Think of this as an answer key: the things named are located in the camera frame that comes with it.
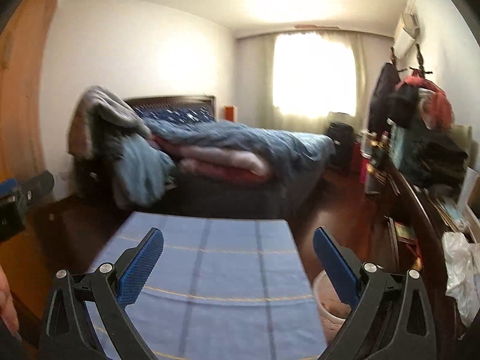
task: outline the yellow stripe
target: yellow stripe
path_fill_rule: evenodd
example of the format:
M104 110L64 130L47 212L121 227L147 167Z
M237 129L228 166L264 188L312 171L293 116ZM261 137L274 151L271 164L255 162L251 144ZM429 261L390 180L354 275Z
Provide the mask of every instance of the yellow stripe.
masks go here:
M127 239L129 241L140 242L138 239L132 239L128 237L123 237L120 235L119 238ZM222 249L198 249L197 247L186 247L186 246L172 246L172 245L163 245L167 249L177 249L181 251L202 251L205 253L225 253L225 254L296 254L296 249L280 249L280 250L222 250Z
M98 330L99 332L102 332L102 333L105 333L108 335L107 331L105 329L102 329L101 327L98 327L98 326L94 326L95 330ZM184 358L184 357L178 357L178 356L174 356L174 355L168 355L166 353L162 353L162 352L155 352L154 350L152 350L152 352L157 355L157 356L161 356L161 357L166 357L168 359L175 359L175 360L188 360L187 358Z
M154 288L149 286L144 286L143 288L146 288L148 290L163 292L164 294L176 295L183 298L201 299L201 300L218 300L220 302L281 302L284 300L301 300L301 299L313 298L312 294L297 295L297 296L290 296L290 297L277 297L277 298L219 298L219 297L207 297L207 296L199 296L199 295L181 294L179 292L173 292L173 291L168 291L166 289Z

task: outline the blue bedspread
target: blue bedspread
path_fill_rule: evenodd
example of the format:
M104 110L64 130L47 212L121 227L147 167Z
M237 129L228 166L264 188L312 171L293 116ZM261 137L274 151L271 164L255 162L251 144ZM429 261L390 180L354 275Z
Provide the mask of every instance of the blue bedspread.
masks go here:
M326 348L316 303L284 221L133 214L96 258L115 262L151 227L163 254L126 311L159 359L314 360ZM93 325L118 359L94 304Z
M294 171L323 169L335 148L325 135L265 130L240 123L176 125L164 120L144 118L153 134L174 144L213 146L246 150L266 159L278 176L290 178Z

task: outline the black suitcase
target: black suitcase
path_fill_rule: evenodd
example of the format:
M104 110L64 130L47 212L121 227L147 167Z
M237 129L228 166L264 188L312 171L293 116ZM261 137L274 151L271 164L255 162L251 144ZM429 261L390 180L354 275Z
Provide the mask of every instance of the black suitcase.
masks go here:
M355 143L353 127L345 123L334 122L328 127L326 135L335 144L335 154L330 158L330 166L348 171Z

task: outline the navy patterned cushion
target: navy patterned cushion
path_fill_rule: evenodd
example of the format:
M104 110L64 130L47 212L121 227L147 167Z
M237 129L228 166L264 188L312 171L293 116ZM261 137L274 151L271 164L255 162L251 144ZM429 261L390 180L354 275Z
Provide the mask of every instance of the navy patterned cushion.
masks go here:
M150 117L157 120L166 120L170 123L206 123L215 122L215 118L210 114L204 105L195 108L150 108L144 109L140 107L133 108L141 118Z

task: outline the white wall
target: white wall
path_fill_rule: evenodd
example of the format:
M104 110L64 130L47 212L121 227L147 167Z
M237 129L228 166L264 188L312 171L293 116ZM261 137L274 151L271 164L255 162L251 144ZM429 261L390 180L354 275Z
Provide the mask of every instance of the white wall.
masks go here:
M207 20L136 0L62 0L46 41L39 113L47 169L64 197L71 156L67 134L83 90L102 85L120 97L214 95L217 114L232 103L234 38Z
M380 70L390 58L393 39L368 33L362 33L361 38L366 65L365 91L370 98ZM258 58L262 50L262 37L244 38L236 42L234 104L238 108L238 121L253 127L260 126L263 73Z
M480 141L480 47L477 41L451 0L416 0L413 11L420 23L419 43L425 69L433 71L427 78L447 94L455 123L473 126L473 138ZM415 47L405 59L404 66L418 66Z

